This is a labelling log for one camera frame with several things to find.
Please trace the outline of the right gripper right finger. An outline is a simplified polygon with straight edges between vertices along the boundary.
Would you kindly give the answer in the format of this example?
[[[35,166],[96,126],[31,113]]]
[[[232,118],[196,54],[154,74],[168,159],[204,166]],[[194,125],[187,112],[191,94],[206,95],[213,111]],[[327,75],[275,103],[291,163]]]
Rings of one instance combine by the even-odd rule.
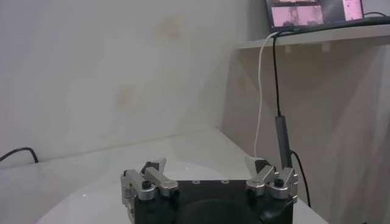
[[[244,161],[251,175],[246,181],[246,188],[256,197],[270,195],[277,200],[290,198],[297,203],[298,174],[293,168],[286,167],[278,172],[263,158],[246,156]]]

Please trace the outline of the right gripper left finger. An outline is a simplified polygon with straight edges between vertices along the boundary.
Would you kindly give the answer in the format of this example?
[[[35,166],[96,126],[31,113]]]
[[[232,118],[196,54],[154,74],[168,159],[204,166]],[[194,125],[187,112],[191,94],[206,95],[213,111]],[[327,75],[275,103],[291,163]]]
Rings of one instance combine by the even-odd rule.
[[[157,194],[172,197],[179,191],[179,182],[163,175],[166,158],[147,161],[140,171],[125,170],[121,175],[121,195],[124,206],[132,206],[136,198],[153,200]]]

